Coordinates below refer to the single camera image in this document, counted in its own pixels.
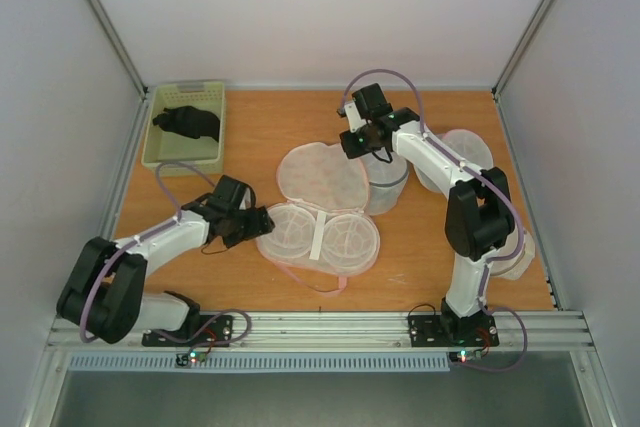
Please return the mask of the floral bra laundry bag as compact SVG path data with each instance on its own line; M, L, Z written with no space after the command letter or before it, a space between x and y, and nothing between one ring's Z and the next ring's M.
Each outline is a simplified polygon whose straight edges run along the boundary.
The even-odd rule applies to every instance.
M276 172L284 203L267 209L274 230L257 239L260 254L285 275L305 269L333 276L332 290L309 288L330 297L348 280L370 269L380 249L380 234L365 213L369 183L360 160L349 160L338 144L313 142L287 153Z

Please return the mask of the black bra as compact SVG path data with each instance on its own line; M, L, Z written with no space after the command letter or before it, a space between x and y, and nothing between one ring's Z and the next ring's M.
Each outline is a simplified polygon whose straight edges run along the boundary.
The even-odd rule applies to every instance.
M152 124L164 132L174 133L190 139L208 137L220 140L221 120L213 112L194 106L164 108L152 119Z

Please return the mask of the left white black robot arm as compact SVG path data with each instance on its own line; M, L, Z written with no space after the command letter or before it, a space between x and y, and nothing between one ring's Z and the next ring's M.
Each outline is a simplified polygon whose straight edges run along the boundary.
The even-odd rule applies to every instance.
M274 227L248 184L222 176L211 192L179 205L161 224L119 240L89 240L57 300L56 313L79 327L84 342L115 344L132 330L144 329L167 333L179 345L192 344L202 328L195 303L177 293L145 293L147 278L216 239L231 248Z

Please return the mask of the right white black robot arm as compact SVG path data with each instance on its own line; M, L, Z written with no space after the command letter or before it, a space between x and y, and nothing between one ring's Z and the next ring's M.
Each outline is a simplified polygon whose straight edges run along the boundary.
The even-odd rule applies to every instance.
M523 232L506 174L457 154L427 127L421 112L393 108L378 84L344 93L337 113L349 125L340 135L348 158L397 154L446 197L444 230L455 255L440 325L452 344L467 341L489 315L486 291L493 264L519 254L503 250L512 233Z

